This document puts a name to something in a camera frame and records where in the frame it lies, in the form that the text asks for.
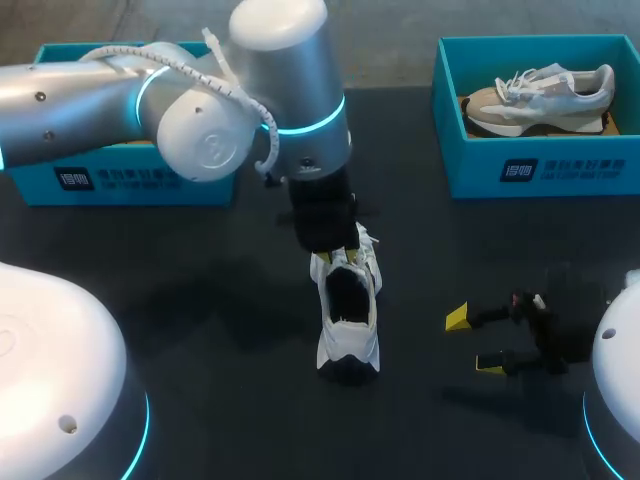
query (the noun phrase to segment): gray floor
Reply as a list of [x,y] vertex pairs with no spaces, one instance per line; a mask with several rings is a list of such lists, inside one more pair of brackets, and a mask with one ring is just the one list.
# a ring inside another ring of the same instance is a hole
[[[348,86],[431,82],[442,36],[626,33],[639,44],[635,0],[326,0]],[[42,43],[220,37],[239,0],[0,0],[0,65]]]

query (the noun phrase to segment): black table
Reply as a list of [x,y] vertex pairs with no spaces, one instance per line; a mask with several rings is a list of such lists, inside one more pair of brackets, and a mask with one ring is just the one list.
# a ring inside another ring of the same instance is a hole
[[382,374],[319,379],[308,255],[276,227],[284,191],[247,165],[230,210],[27,208],[0,178],[0,260],[71,280],[114,314],[148,387],[172,479],[578,479],[581,382],[474,371],[524,327],[444,335],[473,294],[501,302],[568,261],[619,291],[640,199],[453,202],[429,89],[347,95],[364,222],[380,239]]

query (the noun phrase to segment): shoelace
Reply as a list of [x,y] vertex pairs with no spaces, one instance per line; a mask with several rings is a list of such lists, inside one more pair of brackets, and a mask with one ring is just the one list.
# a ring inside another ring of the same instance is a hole
[[503,82],[500,78],[496,78],[496,91],[498,96],[503,102],[509,102],[514,99],[519,99],[521,94],[535,95],[540,93],[540,90],[532,87],[531,82],[527,80],[527,76],[535,72],[536,69],[532,68],[525,71],[522,75],[518,76],[519,72],[513,76],[511,80]]
[[367,229],[361,226],[361,230],[360,230],[360,236],[368,238],[370,240],[370,242],[360,242],[360,245],[362,245],[362,250],[363,253],[365,255],[371,254],[373,253],[373,244],[374,243],[380,243],[380,240],[378,240],[377,238],[372,237],[371,235],[369,235],[369,233],[367,233]]

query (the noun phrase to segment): teal box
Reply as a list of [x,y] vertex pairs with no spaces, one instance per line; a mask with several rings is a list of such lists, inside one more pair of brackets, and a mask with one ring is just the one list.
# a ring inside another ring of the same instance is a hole
[[[559,63],[613,67],[611,116],[619,136],[468,138],[457,97]],[[625,35],[442,38],[432,107],[454,198],[640,194],[640,57]],[[519,181],[505,181],[521,168]]]
[[[44,45],[35,62],[74,61],[103,45]],[[209,51],[201,42],[179,45],[197,57]],[[210,183],[182,179],[167,166],[152,144],[113,145],[55,162],[9,169],[6,173],[30,206],[228,206],[234,189],[234,175]]]

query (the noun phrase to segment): sneaker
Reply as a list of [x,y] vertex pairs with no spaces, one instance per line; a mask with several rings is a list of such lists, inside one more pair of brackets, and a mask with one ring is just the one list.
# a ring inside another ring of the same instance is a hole
[[568,132],[602,133],[603,114],[615,93],[613,69],[570,72],[557,63],[527,70],[506,83],[478,90],[462,102],[467,119],[483,130],[518,137],[534,125]]
[[382,276],[373,250],[375,240],[360,224],[358,232],[355,264],[349,263],[344,250],[332,253],[331,264],[311,255],[311,278],[318,284],[322,307],[317,368],[336,373],[337,367],[349,376],[369,376],[380,371],[375,297],[382,288]]

